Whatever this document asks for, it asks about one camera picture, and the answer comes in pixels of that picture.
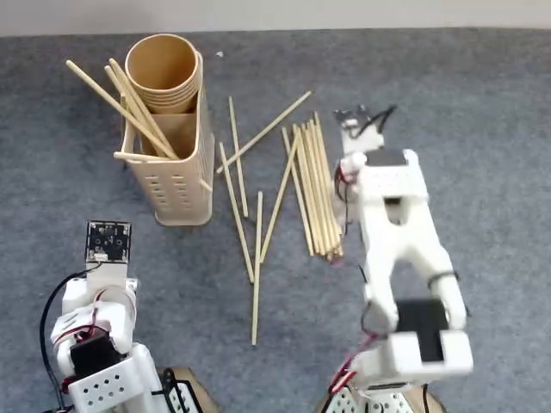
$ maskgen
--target gray carpet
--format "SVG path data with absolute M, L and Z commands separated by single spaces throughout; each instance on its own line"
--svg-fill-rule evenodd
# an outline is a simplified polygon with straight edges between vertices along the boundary
M 108 58 L 122 61 L 138 38 L 0 40 L 0 410 L 54 406 L 40 364 L 42 306 L 63 276 L 83 267 L 86 220 L 120 219 L 133 223 L 130 273 L 141 280 L 135 338 L 156 362 L 193 367 L 225 412 L 312 411 L 360 337 L 358 232 L 346 238 L 340 266 L 309 258 L 289 187 L 263 267 L 260 343 L 251 348 L 251 287 L 223 181 L 214 183 L 208 225 L 156 224 L 133 176 L 112 158 L 119 117 L 64 66 L 71 57 L 108 84 Z M 436 227 L 473 313 L 474 373 L 432 388 L 451 412 L 544 410 L 551 385 L 551 33 L 189 38 L 204 53 L 214 130 L 228 150 L 229 95 L 245 141 L 314 90 L 285 123 L 317 109 L 332 162 L 340 153 L 333 109 L 399 104 L 387 142 L 418 152 Z M 262 190 L 271 209 L 284 159 L 279 132 L 244 157 L 251 206 Z M 245 229 L 252 250 L 253 223 Z M 393 284 L 399 296 L 424 292 L 407 266 Z

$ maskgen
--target bundle of chopsticks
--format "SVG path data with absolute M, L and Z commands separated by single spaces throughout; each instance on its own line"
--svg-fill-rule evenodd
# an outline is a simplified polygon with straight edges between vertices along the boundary
M 144 101 L 139 97 L 128 79 L 127 74 L 115 59 L 109 59 L 109 65 L 104 67 L 109 79 L 121 96 L 124 97 L 126 108 L 118 103 L 104 88 L 102 88 L 94 79 L 86 74 L 80 67 L 71 60 L 66 61 L 67 66 L 78 77 L 84 80 L 99 96 L 101 96 L 109 105 L 126 118 L 141 134 L 149 140 L 157 156 L 145 155 L 140 153 L 129 153 L 117 151 L 113 154 L 117 159 L 126 159 L 133 161 L 151 162 L 151 161 L 170 161 L 177 160 L 178 155 L 172 149 L 169 140 L 164 136 L 155 119 Z M 208 183 L 200 180 L 199 182 L 205 189 L 212 191 Z
M 313 118 L 305 124 L 293 125 L 292 130 L 297 145 L 298 171 L 296 164 L 292 164 L 291 173 L 308 251 L 310 255 L 319 254 L 332 261 L 343 256 L 342 231 L 333 212 L 333 180 L 318 113 L 314 112 Z M 283 141 L 289 159 L 292 159 L 294 154 L 289 153 L 291 150 L 285 129 Z
M 233 146 L 235 153 L 230 158 L 226 157 L 224 145 L 220 143 L 220 158 L 222 165 L 217 169 L 218 173 L 224 172 L 226 185 L 232 203 L 233 216 L 238 229 L 239 241 L 243 249 L 245 258 L 245 266 L 249 281 L 253 285 L 253 300 L 252 300 L 252 332 L 251 342 L 257 344 L 258 332 L 258 294 L 260 281 L 260 264 L 264 262 L 268 252 L 269 242 L 272 237 L 276 225 L 276 219 L 282 204 L 283 194 L 287 186 L 289 176 L 293 177 L 295 192 L 300 209 L 300 216 L 304 227 L 306 245 L 310 256 L 314 254 L 325 257 L 327 260 L 343 255 L 343 247 L 341 245 L 341 230 L 335 220 L 332 209 L 331 194 L 332 194 L 332 179 L 325 153 L 325 143 L 319 116 L 314 112 L 313 117 L 302 125 L 293 125 L 292 133 L 294 136 L 293 143 L 289 142 L 288 131 L 284 127 L 282 129 L 283 143 L 287 152 L 287 162 L 283 171 L 282 181 L 277 192 L 274 208 L 269 219 L 268 230 L 262 240 L 262 216 L 263 216 L 263 193 L 258 192 L 257 195 L 257 228 L 255 242 L 255 262 L 254 269 L 251 264 L 251 257 L 243 224 L 239 216 L 238 203 L 233 190 L 232 178 L 230 176 L 229 166 L 231 163 L 237 164 L 238 184 L 241 195 L 241 205 L 243 215 L 248 216 L 247 198 L 245 192 L 245 181 L 243 171 L 241 169 L 240 157 L 248 151 L 258 140 L 268 134 L 279 122 L 295 110 L 303 103 L 312 92 L 308 91 L 301 96 L 295 103 L 285 109 L 277 118 L 268 124 L 257 136 L 252 138 L 239 149 L 238 131 L 235 120 L 235 111 L 233 108 L 233 100 L 230 97 L 229 113 L 232 126 Z

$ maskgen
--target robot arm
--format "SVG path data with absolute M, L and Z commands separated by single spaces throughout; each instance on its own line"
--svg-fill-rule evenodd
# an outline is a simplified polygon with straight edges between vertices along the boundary
M 50 337 L 64 391 L 77 413 L 203 412 L 191 382 L 171 369 L 160 377 L 148 349 L 133 342 L 138 282 L 127 278 L 129 252 L 130 224 L 89 222 L 87 278 L 66 283 Z
M 344 157 L 335 174 L 335 202 L 348 222 L 361 226 L 367 303 L 362 328 L 377 340 L 346 364 L 341 379 L 350 384 L 334 389 L 356 399 L 397 398 L 412 386 L 470 373 L 473 358 L 463 331 L 466 307 L 430 214 L 418 156 L 386 148 L 374 122 L 361 128 L 366 113 L 363 107 L 337 113 Z M 391 276 L 398 260 L 413 265 L 432 299 L 394 298 Z

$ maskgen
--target perforated utensil holder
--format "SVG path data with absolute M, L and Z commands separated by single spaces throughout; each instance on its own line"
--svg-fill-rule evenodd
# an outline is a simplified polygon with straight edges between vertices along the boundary
M 192 114 L 154 114 L 153 118 L 181 158 L 170 161 L 126 160 L 155 210 L 161 225 L 203 225 L 212 215 L 214 135 L 208 117 L 204 86 Z M 126 121 L 121 151 L 155 155 L 146 139 L 137 142 L 139 131 Z

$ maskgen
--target white wall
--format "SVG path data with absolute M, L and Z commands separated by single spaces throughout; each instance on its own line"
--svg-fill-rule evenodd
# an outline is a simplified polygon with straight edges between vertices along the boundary
M 551 0 L 0 0 L 0 36 L 450 26 L 551 28 Z

